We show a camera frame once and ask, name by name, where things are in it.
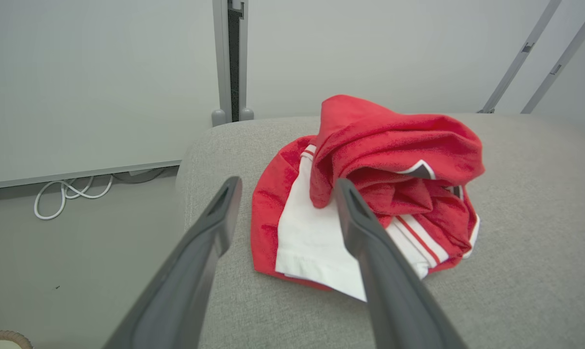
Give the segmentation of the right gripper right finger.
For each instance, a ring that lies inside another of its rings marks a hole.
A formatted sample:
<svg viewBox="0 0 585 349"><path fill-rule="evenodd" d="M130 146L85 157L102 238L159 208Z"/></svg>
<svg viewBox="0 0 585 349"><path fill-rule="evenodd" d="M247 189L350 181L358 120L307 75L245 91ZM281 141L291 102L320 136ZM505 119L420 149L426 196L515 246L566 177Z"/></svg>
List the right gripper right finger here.
<svg viewBox="0 0 585 349"><path fill-rule="evenodd" d="M465 349L352 181L337 179L333 197L345 247L359 264L377 349Z"/></svg>

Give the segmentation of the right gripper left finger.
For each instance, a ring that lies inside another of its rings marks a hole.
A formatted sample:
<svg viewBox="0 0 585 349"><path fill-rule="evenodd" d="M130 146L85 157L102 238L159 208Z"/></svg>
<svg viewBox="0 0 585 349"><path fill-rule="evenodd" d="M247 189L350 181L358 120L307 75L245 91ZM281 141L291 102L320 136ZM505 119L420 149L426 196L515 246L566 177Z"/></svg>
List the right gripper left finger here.
<svg viewBox="0 0 585 349"><path fill-rule="evenodd" d="M242 180L223 182L130 311L107 349L196 349L219 259L232 245Z"/></svg>

